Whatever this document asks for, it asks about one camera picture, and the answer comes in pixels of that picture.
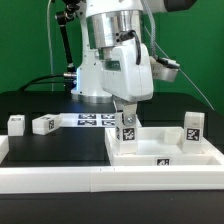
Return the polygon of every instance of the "black table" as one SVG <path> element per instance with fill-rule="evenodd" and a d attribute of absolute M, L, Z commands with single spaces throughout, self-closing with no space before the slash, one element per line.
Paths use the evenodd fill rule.
<path fill-rule="evenodd" d="M 25 142 L 38 137 L 31 133 L 33 118 L 48 113 L 113 113 L 112 104 L 77 103 L 62 92 L 6 92 L 0 94 L 0 134 L 7 134 L 7 121 L 12 114 L 26 116 L 21 153 L 12 154 L 2 167 L 33 166 L 109 166 L 105 153 L 102 129 L 95 129 L 96 147 L 100 153 L 76 154 L 72 160 L 51 161 L 32 157 L 24 149 Z M 224 152 L 224 119 L 198 100 L 186 94 L 158 93 L 153 99 L 139 103 L 138 116 L 142 125 L 183 126 L 186 111 L 206 114 L 204 137 Z M 49 141 L 69 133 L 69 136 L 88 136 L 93 129 L 59 129 L 45 136 Z M 161 192 L 106 192 L 66 194 L 0 195 L 0 223 L 224 223 L 224 191 L 161 191 Z"/>

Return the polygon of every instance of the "white plastic part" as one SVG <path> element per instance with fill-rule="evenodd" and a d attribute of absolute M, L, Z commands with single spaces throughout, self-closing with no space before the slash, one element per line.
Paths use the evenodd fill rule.
<path fill-rule="evenodd" d="M 104 69 L 101 83 L 105 91 L 129 102 L 148 100 L 153 95 L 152 72 L 146 46 L 141 44 L 141 64 L 136 65 L 135 41 L 125 41 L 112 50 L 112 61 L 120 62 L 120 71 Z"/>
<path fill-rule="evenodd" d="M 166 142 L 168 129 L 170 133 L 181 133 L 181 139 L 176 144 Z M 181 127 L 138 128 L 138 149 L 136 153 L 127 155 L 117 152 L 115 130 L 107 128 L 105 143 L 110 163 L 112 166 L 192 166 L 222 163 L 224 156 L 204 138 L 201 144 L 197 145 L 200 154 L 197 151 L 194 154 L 188 150 L 184 151 L 183 146 L 187 145 L 184 145 L 183 133 Z"/>
<path fill-rule="evenodd" d="M 0 193 L 89 192 L 90 167 L 1 168 Z"/>
<path fill-rule="evenodd" d="M 140 0 L 88 0 L 86 17 L 93 15 L 124 11 L 124 10 L 143 10 Z"/>
<path fill-rule="evenodd" d="M 25 130 L 25 116 L 12 115 L 8 120 L 8 135 L 23 136 Z"/>
<path fill-rule="evenodd" d="M 167 82 L 174 82 L 178 69 L 166 68 L 162 64 L 158 63 L 154 58 L 150 57 L 150 63 L 152 67 L 152 77 L 153 79 L 163 80 Z"/>
<path fill-rule="evenodd" d="M 138 139 L 137 139 L 137 125 L 125 126 L 123 124 L 123 113 L 115 114 L 115 124 L 116 124 L 116 153 L 123 154 L 133 154 L 136 153 L 138 149 Z"/>
<path fill-rule="evenodd" d="M 9 151 L 9 141 L 7 136 L 0 136 L 0 163 Z"/>
<path fill-rule="evenodd" d="M 182 130 L 180 128 L 167 128 L 165 130 L 164 142 L 169 145 L 177 145 L 181 141 Z"/>
<path fill-rule="evenodd" d="M 47 114 L 32 121 L 33 133 L 46 135 L 59 128 L 61 117 L 59 115 Z"/>
<path fill-rule="evenodd" d="M 167 128 L 156 129 L 145 132 L 140 128 L 139 133 L 143 140 L 164 140 Z M 186 154 L 182 159 L 177 155 L 170 166 L 135 166 L 134 156 L 129 155 L 131 166 L 1 168 L 0 194 L 224 189 L 224 156 L 208 141 L 203 142 L 203 154 Z M 169 149 L 164 148 L 160 155 L 155 151 L 154 156 L 162 160 Z M 0 153 L 7 151 L 8 138 L 0 136 Z"/>
<path fill-rule="evenodd" d="M 77 87 L 71 91 L 74 98 L 82 95 L 88 97 L 111 97 L 111 94 L 103 91 L 100 84 L 102 63 L 97 59 L 98 50 L 91 50 L 86 24 L 86 3 L 80 2 L 78 16 L 82 29 L 83 56 L 82 64 L 77 69 Z"/>
<path fill-rule="evenodd" d="M 184 121 L 184 152 L 202 152 L 201 143 L 203 140 L 204 118 L 204 113 L 186 112 Z"/>

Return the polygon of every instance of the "green backdrop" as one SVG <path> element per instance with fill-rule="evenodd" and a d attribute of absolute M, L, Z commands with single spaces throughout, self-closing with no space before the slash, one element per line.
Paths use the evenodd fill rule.
<path fill-rule="evenodd" d="M 0 92 L 17 90 L 34 78 L 50 74 L 47 4 L 48 0 L 0 0 Z M 63 9 L 64 5 L 60 0 L 51 7 L 55 73 L 66 70 L 59 27 L 54 20 L 55 13 Z M 222 114 L 223 9 L 223 0 L 198 0 L 188 11 L 155 15 L 158 43 L 170 57 L 181 64 L 182 69 Z M 68 24 L 68 33 L 74 62 L 78 66 L 82 58 L 82 37 L 78 19 Z M 51 86 L 35 86 L 31 89 L 51 90 Z M 172 84 L 156 81 L 155 90 L 188 93 L 205 102 L 181 74 Z"/>

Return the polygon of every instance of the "small white cube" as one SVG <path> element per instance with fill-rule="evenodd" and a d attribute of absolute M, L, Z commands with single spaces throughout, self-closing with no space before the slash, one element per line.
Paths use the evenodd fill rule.
<path fill-rule="evenodd" d="M 58 129 L 60 123 L 60 115 L 47 114 L 32 121 L 33 133 L 39 135 L 46 135 Z"/>
<path fill-rule="evenodd" d="M 186 112 L 184 121 L 184 142 L 201 143 L 204 131 L 204 113 Z"/>
<path fill-rule="evenodd" d="M 11 115 L 8 120 L 8 136 L 23 136 L 25 130 L 25 116 Z"/>
<path fill-rule="evenodd" d="M 184 153 L 201 154 L 204 132 L 204 113 L 186 112 L 184 121 Z"/>

